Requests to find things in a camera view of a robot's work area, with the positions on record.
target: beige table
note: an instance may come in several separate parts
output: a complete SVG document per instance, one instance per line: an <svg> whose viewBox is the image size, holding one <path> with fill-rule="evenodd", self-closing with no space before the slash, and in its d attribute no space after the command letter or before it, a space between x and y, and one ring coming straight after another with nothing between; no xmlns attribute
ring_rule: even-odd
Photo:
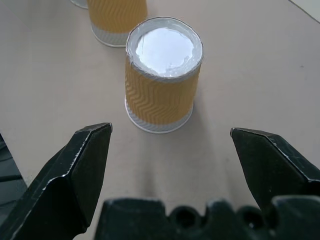
<svg viewBox="0 0 320 240"><path fill-rule="evenodd" d="M287 0L150 0L152 16L192 25L204 44L195 109L154 135L124 108L125 50L100 44L69 0L0 1L0 132L30 183L73 133L112 122L104 199L157 197L172 210L254 204L231 127L287 139L320 168L320 24Z"/></svg>

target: yellow paper cup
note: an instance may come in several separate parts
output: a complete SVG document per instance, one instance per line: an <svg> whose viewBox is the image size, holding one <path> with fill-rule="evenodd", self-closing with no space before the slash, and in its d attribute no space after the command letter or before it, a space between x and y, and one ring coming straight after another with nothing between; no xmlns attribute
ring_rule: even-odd
<svg viewBox="0 0 320 240"><path fill-rule="evenodd" d="M88 9L87 0L70 0L74 5L82 8L82 9Z"/></svg>
<svg viewBox="0 0 320 240"><path fill-rule="evenodd" d="M204 56L199 35L171 17L138 25L126 43L125 108L149 133L164 134L190 118Z"/></svg>
<svg viewBox="0 0 320 240"><path fill-rule="evenodd" d="M147 17L146 0L87 0L95 37L109 47L124 48L129 32Z"/></svg>

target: upside-down paper cup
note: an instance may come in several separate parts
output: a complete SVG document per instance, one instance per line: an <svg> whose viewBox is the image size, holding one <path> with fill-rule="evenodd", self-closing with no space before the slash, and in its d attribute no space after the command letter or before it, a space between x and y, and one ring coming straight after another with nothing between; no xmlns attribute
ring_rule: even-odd
<svg viewBox="0 0 320 240"><path fill-rule="evenodd" d="M88 9L87 0L70 0L74 5L82 8L82 9Z"/></svg>
<svg viewBox="0 0 320 240"><path fill-rule="evenodd" d="M138 25L126 43L125 108L149 133L164 134L190 118L204 56L199 35L171 17Z"/></svg>
<svg viewBox="0 0 320 240"><path fill-rule="evenodd" d="M109 47L124 48L130 31L147 17L146 0L87 0L95 37Z"/></svg>

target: paper cup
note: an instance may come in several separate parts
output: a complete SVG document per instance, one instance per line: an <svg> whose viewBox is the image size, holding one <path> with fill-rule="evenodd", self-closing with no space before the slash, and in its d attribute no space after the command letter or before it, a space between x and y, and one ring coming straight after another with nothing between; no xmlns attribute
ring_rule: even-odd
<svg viewBox="0 0 320 240"><path fill-rule="evenodd" d="M88 9L87 0L70 0L74 5L82 8L82 9Z"/></svg>
<svg viewBox="0 0 320 240"><path fill-rule="evenodd" d="M147 17L146 0L87 0L95 37L109 47L124 48L129 32Z"/></svg>
<svg viewBox="0 0 320 240"><path fill-rule="evenodd" d="M204 56L199 35L171 17L138 25L126 43L125 108L140 129L164 134L190 118Z"/></svg>

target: table surface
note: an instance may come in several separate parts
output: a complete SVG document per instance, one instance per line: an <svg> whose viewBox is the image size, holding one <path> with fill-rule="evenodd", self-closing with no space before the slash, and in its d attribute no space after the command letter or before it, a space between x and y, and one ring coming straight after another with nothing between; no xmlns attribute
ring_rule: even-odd
<svg viewBox="0 0 320 240"><path fill-rule="evenodd" d="M127 117L125 49L99 43L69 0L0 1L0 132L28 184L73 133L112 122L104 199L156 197L171 211L255 204L229 136L277 133L320 168L320 24L288 0L150 0L150 16L199 33L204 61L190 120L150 134Z"/></svg>

